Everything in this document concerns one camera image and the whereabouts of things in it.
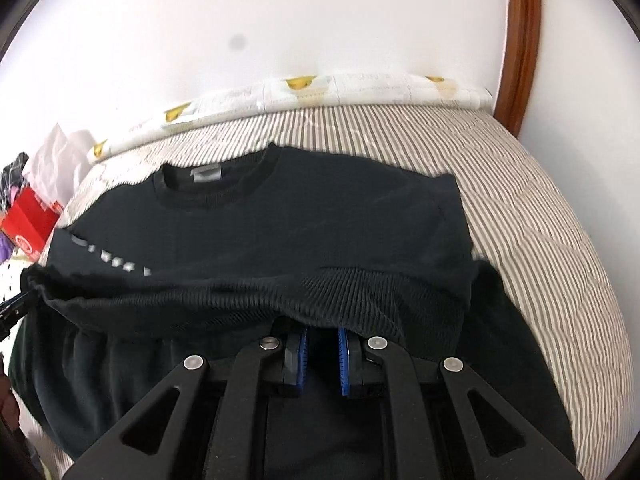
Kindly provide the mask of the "person left hand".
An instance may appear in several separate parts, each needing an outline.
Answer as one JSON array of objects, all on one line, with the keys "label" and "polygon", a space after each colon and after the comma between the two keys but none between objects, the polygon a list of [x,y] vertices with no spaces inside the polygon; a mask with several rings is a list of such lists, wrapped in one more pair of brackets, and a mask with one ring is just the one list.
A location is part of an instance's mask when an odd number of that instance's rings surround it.
[{"label": "person left hand", "polygon": [[18,406],[16,397],[13,394],[9,377],[0,373],[0,410],[1,417],[6,422],[11,432],[20,429],[20,407]]}]

